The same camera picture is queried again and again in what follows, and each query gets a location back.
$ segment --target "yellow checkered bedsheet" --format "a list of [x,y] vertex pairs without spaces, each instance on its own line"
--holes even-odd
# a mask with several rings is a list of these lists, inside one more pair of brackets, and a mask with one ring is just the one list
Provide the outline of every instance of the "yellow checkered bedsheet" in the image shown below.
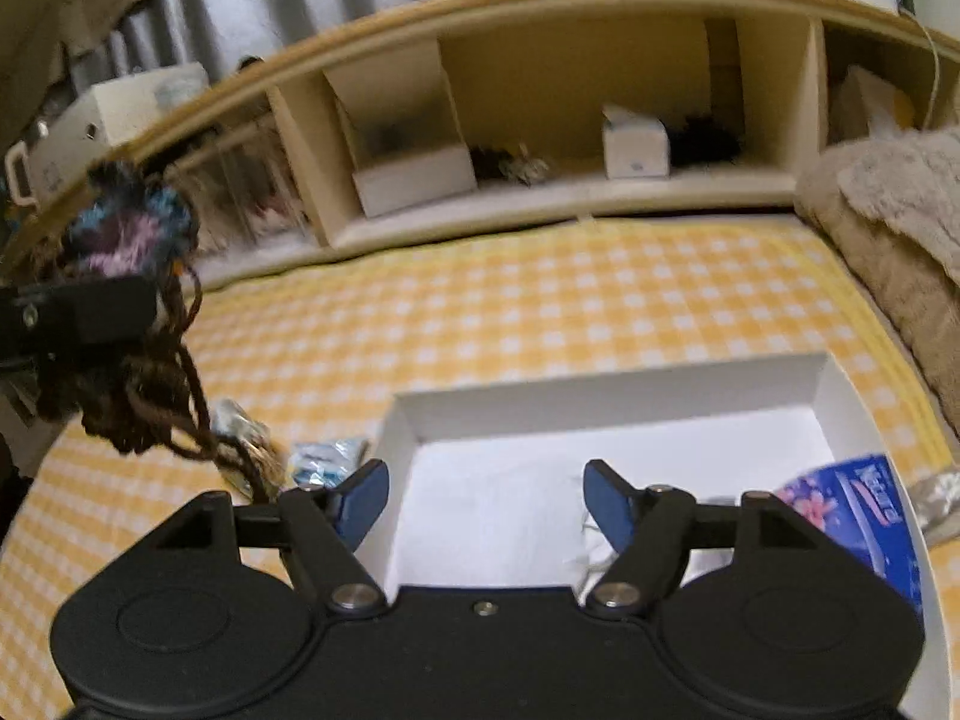
[[[826,348],[907,483],[949,462],[851,276],[812,232],[773,223],[603,221],[300,269],[208,295],[187,342],[208,396],[235,398],[285,442],[372,436],[405,389]],[[47,644],[58,606],[218,487],[210,466],[121,458],[66,430],[0,560],[0,715],[68,706]],[[960,549],[935,562],[960,630]]]

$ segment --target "brown yarn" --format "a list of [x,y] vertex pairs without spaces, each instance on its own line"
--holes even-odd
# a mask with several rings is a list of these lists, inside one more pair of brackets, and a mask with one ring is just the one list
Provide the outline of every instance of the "brown yarn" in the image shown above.
[[[254,503],[266,503],[263,480],[242,442],[224,439],[210,429],[210,410],[200,384],[200,373],[182,342],[200,312],[203,291],[193,269],[190,309],[176,276],[160,287],[167,312],[163,327],[140,343],[102,350],[90,362],[44,359],[37,365],[40,415],[65,418],[75,409],[83,413],[89,435],[109,440],[121,454],[142,454],[163,445],[181,458],[212,461],[239,471],[250,485]],[[174,433],[189,437],[193,446]]]

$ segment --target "bed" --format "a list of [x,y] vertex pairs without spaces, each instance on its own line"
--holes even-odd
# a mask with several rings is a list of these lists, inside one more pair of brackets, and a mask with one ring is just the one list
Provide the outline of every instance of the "bed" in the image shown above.
[[[797,211],[821,230],[910,347],[960,425],[955,183],[957,136],[834,146],[800,182]],[[891,189],[892,202],[884,191]]]
[[[795,218],[585,221],[298,269],[206,297],[187,343],[210,398],[284,442],[373,436],[391,396],[476,382],[827,349],[906,483],[952,461],[923,380],[836,254]],[[194,494],[212,466],[121,458],[71,424],[0,559],[0,714],[69,697],[47,637],[59,604]],[[960,625],[960,551],[934,562]],[[282,574],[273,557],[245,555]]]

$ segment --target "metal screw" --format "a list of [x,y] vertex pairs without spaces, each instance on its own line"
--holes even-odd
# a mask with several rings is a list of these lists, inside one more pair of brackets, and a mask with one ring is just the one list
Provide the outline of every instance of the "metal screw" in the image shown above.
[[360,611],[378,603],[380,593],[369,584],[341,584],[333,591],[330,599],[347,611]]
[[608,581],[593,591],[593,597],[607,608],[631,607],[640,603],[640,591],[627,581]]
[[477,601],[473,605],[473,612],[481,617],[491,617],[499,610],[500,608],[493,601]]
[[23,310],[23,326],[28,330],[32,330],[37,327],[37,322],[39,321],[40,312],[37,311],[37,306],[31,303]]

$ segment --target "dark fluffy object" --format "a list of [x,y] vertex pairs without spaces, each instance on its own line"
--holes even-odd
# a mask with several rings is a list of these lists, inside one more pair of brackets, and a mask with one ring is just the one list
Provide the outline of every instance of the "dark fluffy object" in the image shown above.
[[510,162],[514,156],[506,148],[470,147],[470,162],[478,181],[505,181],[501,165]]
[[669,130],[667,136],[671,167],[733,162],[742,151],[736,135],[720,127],[712,116],[688,116],[686,127]]

